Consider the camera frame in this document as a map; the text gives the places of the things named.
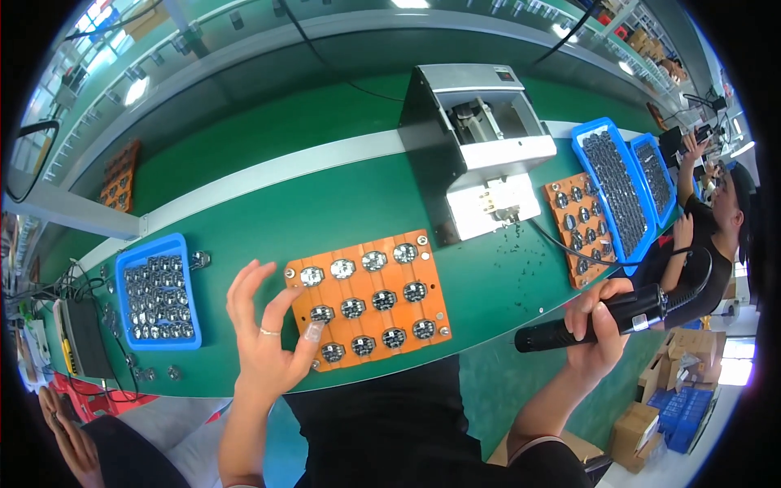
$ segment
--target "fingernail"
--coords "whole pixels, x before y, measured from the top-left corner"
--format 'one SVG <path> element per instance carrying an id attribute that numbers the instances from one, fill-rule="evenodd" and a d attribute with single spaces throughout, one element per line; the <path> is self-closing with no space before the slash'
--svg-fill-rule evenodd
<path id="1" fill-rule="evenodd" d="M 583 303 L 580 304 L 580 311 L 583 313 L 591 312 L 591 305 L 593 304 L 593 301 L 590 298 L 586 298 L 583 300 Z"/>
<path id="2" fill-rule="evenodd" d="M 322 320 L 311 322 L 304 331 L 304 339 L 311 342 L 320 342 L 320 336 L 323 335 L 323 327 L 325 326 L 326 323 Z"/>
<path id="3" fill-rule="evenodd" d="M 594 319 L 602 320 L 602 319 L 607 318 L 608 315 L 610 315 L 610 311 L 608 310 L 608 308 L 606 306 L 604 306 L 604 303 L 602 303 L 601 301 L 599 303 L 597 303 L 597 306 L 594 307 L 594 311 L 591 312 L 591 316 Z"/>

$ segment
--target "electric screwdriver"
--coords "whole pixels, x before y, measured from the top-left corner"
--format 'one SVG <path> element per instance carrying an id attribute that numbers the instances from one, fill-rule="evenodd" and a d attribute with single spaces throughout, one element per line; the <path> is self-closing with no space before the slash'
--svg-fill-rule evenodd
<path id="1" fill-rule="evenodd" d="M 664 320 L 670 300 L 658 284 L 651 283 L 639 290 L 616 294 L 603 303 L 618 324 L 619 333 L 624 335 L 645 330 Z M 589 342 L 597 342 L 590 314 L 586 336 L 580 341 L 567 332 L 564 319 L 518 329 L 515 333 L 515 349 L 518 352 L 546 351 Z"/>

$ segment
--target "circuit board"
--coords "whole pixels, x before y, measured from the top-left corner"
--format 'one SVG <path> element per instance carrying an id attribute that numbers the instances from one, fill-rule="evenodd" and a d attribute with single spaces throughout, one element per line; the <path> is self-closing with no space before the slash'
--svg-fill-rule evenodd
<path id="1" fill-rule="evenodd" d="M 141 142 L 131 141 L 105 164 L 100 203 L 120 212 L 133 209 L 133 174 Z"/>
<path id="2" fill-rule="evenodd" d="M 299 332 L 326 327 L 312 367 L 347 368 L 415 351 L 452 337 L 425 230 L 407 232 L 287 263 Z"/>
<path id="3" fill-rule="evenodd" d="M 598 189 L 588 173 L 576 174 L 543 187 L 551 206 L 562 242 L 582 255 L 615 261 L 613 239 L 604 218 L 604 209 L 597 199 Z M 585 259 L 567 254 L 569 282 L 581 290 L 608 267 L 591 264 Z"/>

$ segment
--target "green workbench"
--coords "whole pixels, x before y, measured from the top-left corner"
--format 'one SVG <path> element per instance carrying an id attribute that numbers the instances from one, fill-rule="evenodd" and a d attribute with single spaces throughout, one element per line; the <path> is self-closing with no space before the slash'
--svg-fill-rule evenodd
<path id="1" fill-rule="evenodd" d="M 405 83 L 407 79 L 406 75 L 384 77 L 376 84 L 393 85 L 393 88 L 398 90 L 401 83 Z M 650 116 L 640 109 L 571 87 L 536 80 L 525 80 L 525 83 L 527 86 L 530 83 L 537 85 L 533 93 L 535 109 L 541 119 L 584 122 L 600 116 L 609 116 L 621 128 L 653 130 Z M 317 98 L 321 102 L 307 106 L 307 117 L 313 122 L 316 122 L 314 119 L 321 118 L 333 123 L 334 112 L 328 107 L 333 107 L 334 103 L 356 109 L 360 107 L 362 111 L 367 104 L 375 104 L 376 111 L 372 112 L 371 123 L 367 123 L 367 127 L 357 127 L 355 122 L 346 124 L 348 134 L 335 137 L 339 139 L 360 135 L 357 133 L 362 130 L 364 133 L 371 133 L 392 128 L 398 120 L 400 110 L 398 105 L 349 88 L 345 90 L 343 86 L 325 87 L 296 97 L 289 97 L 269 104 L 273 107 L 259 107 L 240 114 L 233 120 L 215 124 L 214 127 L 194 134 L 156 156 L 158 161 L 146 162 L 139 169 L 136 182 L 140 206 L 144 204 L 145 198 L 160 198 L 160 180 L 165 180 L 161 176 L 170 174 L 172 166 L 187 165 L 190 170 L 188 174 L 198 174 L 199 168 L 208 166 L 212 180 L 215 179 L 215 173 L 219 172 L 215 169 L 217 166 L 229 166 L 229 169 L 222 169 L 228 173 L 241 169 L 231 165 L 230 157 L 223 160 L 225 165 L 222 165 L 222 161 L 216 165 L 214 159 L 208 161 L 207 165 L 205 156 L 198 160 L 198 148 L 207 148 L 213 143 L 228 147 L 226 152 L 236 154 L 237 150 L 230 139 L 226 140 L 226 134 L 235 139 L 241 150 L 249 152 L 248 148 L 253 146 L 256 153 L 265 153 L 260 157 L 255 154 L 255 159 L 251 162 L 250 158 L 243 154 L 244 167 L 270 159 L 264 156 L 275 151 L 269 149 L 274 145 L 263 146 L 259 138 L 271 143 L 275 136 L 282 137 L 285 127 L 276 130 L 273 126 L 268 126 L 264 131 L 252 132 L 248 118 L 262 117 L 264 111 L 285 113 L 279 111 L 281 105 L 287 104 L 289 106 L 282 108 L 292 109 L 301 103 L 302 98 L 307 102 Z M 566 117 L 560 112 L 575 115 Z M 287 113 L 303 112 L 292 110 Z M 330 127 L 331 132 L 334 132 L 333 126 Z M 289 133 L 287 139 L 280 142 L 287 152 L 315 145 L 307 141 L 304 134 L 296 135 L 298 140 L 294 143 L 290 142 Z M 246 141 L 248 137 L 254 138 L 254 144 Z M 571 141 L 556 140 L 556 144 L 556 157 L 531 173 L 533 185 L 537 188 L 582 171 L 572 152 Z M 176 155 L 183 151 L 194 156 L 181 162 Z M 349 192 L 335 193 L 331 190 L 344 187 L 344 181 L 350 182 Z M 178 196 L 177 191 L 171 190 L 174 197 Z M 538 199 L 543 201 L 539 191 Z M 544 205 L 542 215 L 537 217 L 537 221 L 548 232 L 556 234 L 553 219 Z M 349 222 L 361 222 L 362 225 L 345 224 Z M 140 383 L 139 391 L 189 397 L 228 397 L 233 394 L 239 365 L 233 327 L 225 312 L 225 293 L 239 269 L 253 258 L 262 262 L 276 261 L 282 268 L 292 259 L 421 228 L 431 232 L 408 160 L 404 154 L 399 154 L 339 166 L 265 187 L 208 208 L 147 236 L 135 245 L 168 233 L 182 233 L 187 240 L 188 249 L 207 251 L 212 256 L 212 264 L 192 273 L 194 301 L 203 334 L 201 348 L 196 351 L 135 351 L 140 366 L 154 368 L 159 377 L 156 381 Z M 89 250 L 70 246 L 63 253 L 80 257 Z M 548 243 L 529 223 L 520 223 L 505 231 L 438 249 L 434 252 L 434 258 L 453 331 L 451 340 L 383 361 L 368 362 L 331 372 L 311 372 L 295 390 L 312 390 L 369 379 L 458 353 L 540 319 L 576 296 L 576 291 L 570 286 L 561 251 Z M 113 259 L 114 257 L 105 262 L 109 274 L 112 274 Z M 97 276 L 98 269 L 99 266 L 96 266 L 88 270 L 87 274 L 90 277 Z M 260 290 L 256 299 L 258 310 L 262 310 L 265 303 L 283 286 L 280 270 L 264 283 Z M 96 297 L 100 305 L 110 301 L 114 309 L 118 310 L 116 295 L 109 295 L 105 289 L 101 289 L 96 292 Z M 47 338 L 54 351 L 58 351 L 56 332 L 53 326 L 48 326 L 52 323 L 51 316 L 46 319 Z M 130 373 L 119 348 L 111 338 L 108 328 L 102 327 L 102 333 L 119 384 L 123 389 L 131 390 Z M 297 338 L 292 315 L 288 313 L 283 346 L 292 348 Z M 165 371 L 170 365 L 179 367 L 183 373 L 181 381 L 173 382 L 166 377 Z M 62 355 L 56 352 L 52 354 L 52 366 L 60 372 L 66 371 Z M 109 381 L 109 385 L 117 386 L 116 382 L 112 381 Z"/>

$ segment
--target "blue box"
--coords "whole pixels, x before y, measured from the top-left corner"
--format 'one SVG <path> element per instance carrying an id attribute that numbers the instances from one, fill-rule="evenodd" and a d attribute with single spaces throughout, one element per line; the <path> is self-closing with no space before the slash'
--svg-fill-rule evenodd
<path id="1" fill-rule="evenodd" d="M 656 209 L 656 202 L 654 201 L 654 196 L 651 193 L 651 185 L 648 183 L 648 179 L 645 177 L 645 172 L 643 171 L 643 165 L 640 164 L 640 160 L 637 158 L 637 153 L 635 152 L 635 148 L 637 146 L 641 146 L 644 144 L 650 144 L 651 147 L 654 149 L 654 153 L 656 154 L 656 158 L 660 163 L 660 166 L 662 168 L 662 173 L 665 175 L 665 180 L 667 181 L 667 186 L 670 190 L 670 201 L 667 202 L 667 205 L 665 205 L 664 209 L 662 210 L 662 213 L 658 213 Z M 678 198 L 676 196 L 676 187 L 675 184 L 672 182 L 672 178 L 670 178 L 670 173 L 667 170 L 667 165 L 665 164 L 665 160 L 662 158 L 662 154 L 659 151 L 659 145 L 656 144 L 656 139 L 651 134 L 643 134 L 642 136 L 635 137 L 629 142 L 629 152 L 632 155 L 632 160 L 637 165 L 637 172 L 640 174 L 640 177 L 643 180 L 645 191 L 648 194 L 648 199 L 651 200 L 651 204 L 653 205 L 654 209 L 654 217 L 656 220 L 656 225 L 660 228 L 667 223 L 667 219 L 670 218 L 670 215 L 672 214 L 672 211 L 675 210 L 676 205 L 678 204 Z"/>
<path id="2" fill-rule="evenodd" d="M 629 175 L 629 178 L 632 181 L 632 185 L 635 187 L 637 199 L 640 202 L 640 209 L 647 224 L 647 229 L 643 233 L 640 242 L 638 243 L 637 247 L 630 252 L 629 255 L 624 253 L 621 236 L 619 236 L 617 231 L 615 219 L 613 218 L 613 212 L 610 208 L 610 205 L 608 205 L 608 199 L 605 197 L 604 192 L 602 191 L 601 181 L 599 178 L 597 178 L 597 174 L 594 172 L 591 161 L 589 161 L 588 156 L 586 155 L 586 152 L 583 150 L 583 146 L 581 145 L 583 143 L 583 139 L 590 136 L 591 134 L 602 134 L 604 132 L 610 134 L 610 138 L 613 141 L 613 144 L 615 144 L 615 148 L 619 152 L 621 160 L 624 162 L 626 173 Z M 618 258 L 618 262 L 642 261 L 645 253 L 648 252 L 648 249 L 656 240 L 655 224 L 658 217 L 656 216 L 656 210 L 654 209 L 654 204 L 651 201 L 651 196 L 648 193 L 645 177 L 641 176 L 642 171 L 638 173 L 637 161 L 629 153 L 629 149 L 626 147 L 626 142 L 621 137 L 618 127 L 616 127 L 613 121 L 607 117 L 581 124 L 572 129 L 572 149 L 580 160 L 580 164 L 591 176 L 591 181 L 593 181 L 599 188 L 597 197 L 599 198 L 599 202 L 604 209 L 604 217 L 613 236 L 613 248 L 615 249 L 615 255 Z M 637 271 L 636 266 L 624 267 L 624 273 L 626 273 L 627 276 L 632 276 L 635 271 Z"/>
<path id="3" fill-rule="evenodd" d="M 128 319 L 130 303 L 127 296 L 127 284 L 124 271 L 144 265 L 150 257 L 178 255 L 182 258 L 182 274 L 184 275 L 184 290 L 187 292 L 187 307 L 190 309 L 190 322 L 193 325 L 193 337 L 176 339 L 136 339 L 131 333 L 132 324 Z M 114 275 L 116 277 L 116 295 L 119 300 L 119 313 L 122 316 L 122 326 L 125 340 L 134 351 L 186 351 L 198 349 L 201 346 L 201 327 L 198 325 L 198 315 L 195 313 L 192 282 L 190 281 L 190 257 L 187 244 L 180 233 L 160 237 L 137 248 L 125 251 L 116 257 Z"/>

